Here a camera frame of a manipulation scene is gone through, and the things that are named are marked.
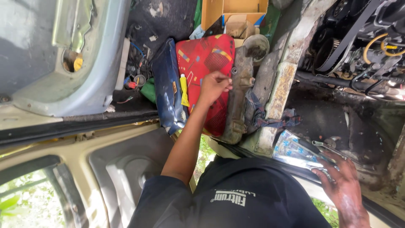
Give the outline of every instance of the dirty hand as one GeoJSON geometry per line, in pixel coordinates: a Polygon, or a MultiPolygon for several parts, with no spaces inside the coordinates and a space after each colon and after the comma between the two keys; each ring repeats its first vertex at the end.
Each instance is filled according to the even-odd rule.
{"type": "Polygon", "coordinates": [[[223,92],[229,92],[232,89],[232,79],[219,71],[207,74],[202,80],[200,97],[198,103],[207,107],[221,96],[223,92]]]}
{"type": "Polygon", "coordinates": [[[319,177],[322,188],[338,210],[339,227],[369,228],[369,214],[362,204],[356,167],[350,159],[345,160],[329,151],[324,151],[324,153],[333,158],[339,167],[340,171],[325,160],[318,159],[334,181],[330,182],[328,177],[318,169],[313,169],[312,172],[319,177]]]}

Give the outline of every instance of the blue wire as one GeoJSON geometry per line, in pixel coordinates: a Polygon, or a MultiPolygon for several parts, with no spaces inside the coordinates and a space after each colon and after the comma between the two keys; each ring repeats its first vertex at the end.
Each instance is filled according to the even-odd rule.
{"type": "Polygon", "coordinates": [[[131,44],[134,46],[134,47],[136,47],[136,49],[138,49],[140,52],[141,52],[141,54],[142,54],[142,56],[143,57],[145,57],[145,55],[143,54],[143,52],[139,49],[139,47],[137,47],[135,44],[133,44],[132,42],[131,42],[131,44]]]}

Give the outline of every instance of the man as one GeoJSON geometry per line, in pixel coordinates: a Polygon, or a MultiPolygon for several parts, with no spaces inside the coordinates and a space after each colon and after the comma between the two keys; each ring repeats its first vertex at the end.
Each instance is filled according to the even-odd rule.
{"type": "MultiPolygon", "coordinates": [[[[145,182],[129,227],[330,227],[292,176],[259,158],[217,157],[191,193],[188,183],[208,109],[222,92],[231,89],[232,80],[220,72],[205,76],[198,102],[161,176],[145,182]]],[[[334,181],[317,169],[312,171],[338,209],[340,227],[370,227],[353,162],[334,153],[328,155],[337,161],[340,171],[324,160],[320,163],[334,181]]]]}

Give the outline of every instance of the engine compartment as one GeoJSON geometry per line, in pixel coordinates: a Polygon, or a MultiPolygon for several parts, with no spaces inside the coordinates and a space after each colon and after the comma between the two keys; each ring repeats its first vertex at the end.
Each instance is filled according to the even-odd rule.
{"type": "Polygon", "coordinates": [[[337,1],[319,19],[296,79],[375,100],[404,100],[404,16],[404,0],[337,1]]]}

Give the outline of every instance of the drive belt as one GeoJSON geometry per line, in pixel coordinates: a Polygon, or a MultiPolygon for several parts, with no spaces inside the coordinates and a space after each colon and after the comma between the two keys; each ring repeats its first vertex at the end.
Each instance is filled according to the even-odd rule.
{"type": "Polygon", "coordinates": [[[366,23],[366,21],[370,18],[370,16],[373,14],[373,12],[377,9],[379,5],[380,0],[371,0],[369,2],[369,4],[366,6],[364,11],[357,19],[357,21],[353,24],[349,32],[345,35],[340,44],[337,46],[335,51],[331,54],[331,56],[326,60],[326,62],[321,67],[316,69],[317,71],[325,72],[333,67],[339,56],[347,48],[349,43],[357,35],[357,33],[360,31],[360,29],[363,27],[363,25],[366,23]]]}

